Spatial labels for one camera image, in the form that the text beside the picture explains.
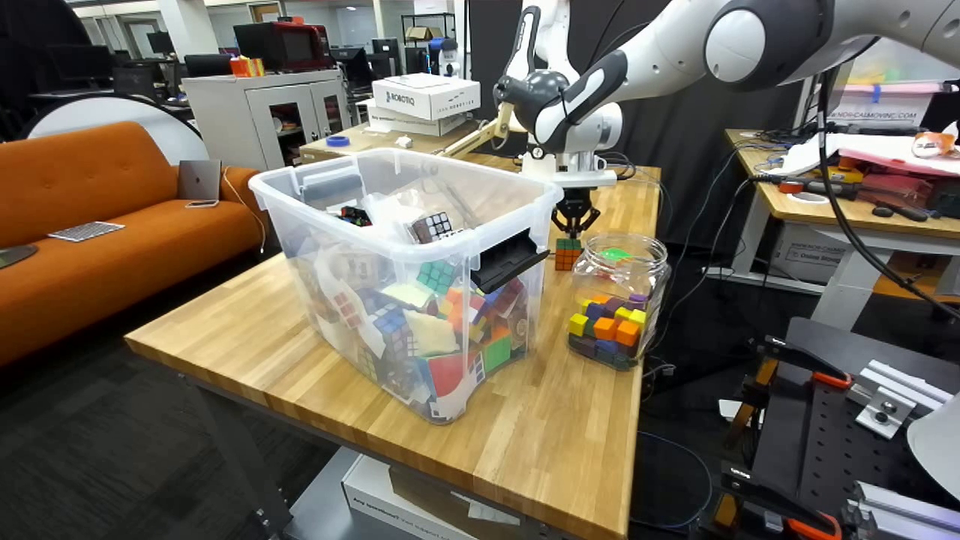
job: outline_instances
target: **smartphone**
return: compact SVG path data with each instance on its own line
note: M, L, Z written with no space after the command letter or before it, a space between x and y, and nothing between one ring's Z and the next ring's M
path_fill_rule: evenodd
M186 207L189 209L212 209L217 206L220 201L216 199L210 199L207 201L190 201L186 204Z

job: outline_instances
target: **black curtain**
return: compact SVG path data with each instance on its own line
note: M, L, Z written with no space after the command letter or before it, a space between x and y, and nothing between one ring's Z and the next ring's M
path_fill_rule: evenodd
M480 82L484 93L478 114L482 118L491 118L494 115L492 86L502 75L510 56L521 2L469 0L469 3L472 78ZM598 42L602 51L630 27L653 20L667 3L668 0L625 0L622 3L571 0L570 16L576 21L570 27L568 40L571 63L583 73ZM610 27L604 33L608 21ZM628 33L617 44L635 33ZM669 225L666 223L669 217L666 209L660 212L658 237L667 242L684 241L694 215L704 203L707 187L719 168L718 162L731 150L723 137L724 129L790 127L799 100L800 84L735 93L710 78L704 78L672 95L621 103L623 135L614 149L626 154L637 165L660 167L663 185L673 199L674 212ZM514 140L508 149L521 152L523 142ZM692 232L691 244L709 246L712 243L733 191L743 178L739 164L732 163L728 174L717 183L710 196L707 209ZM741 196L741 204L728 224L733 233L721 242L718 251L729 253L735 249L736 232L745 218L749 195L748 190Z
M59 80L46 52L51 44L90 44L63 0L0 0L0 139L15 138L16 124L33 115L27 95Z

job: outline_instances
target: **couch cushion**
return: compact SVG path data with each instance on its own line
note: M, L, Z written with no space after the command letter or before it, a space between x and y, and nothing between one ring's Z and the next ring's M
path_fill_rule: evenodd
M0 144L0 247L177 196L177 176L135 122Z
M125 229L84 242L34 242L0 269L0 365L131 306L260 243L249 209L166 201L109 219Z

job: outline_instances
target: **gray cabinet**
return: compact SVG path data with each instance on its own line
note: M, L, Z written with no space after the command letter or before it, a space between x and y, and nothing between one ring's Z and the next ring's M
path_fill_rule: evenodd
M265 171L300 162L300 147L350 127L339 70L184 79L204 144L224 165Z

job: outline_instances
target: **couch armrest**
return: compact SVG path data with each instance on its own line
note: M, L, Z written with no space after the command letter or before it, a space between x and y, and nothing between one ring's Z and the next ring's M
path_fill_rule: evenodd
M267 212L260 210L260 206L256 203L256 197L247 185L247 182L259 171L245 167L227 166L220 172L220 199L232 203L242 203L250 209L260 221L260 225L263 226L263 233L266 234L270 230L270 217Z

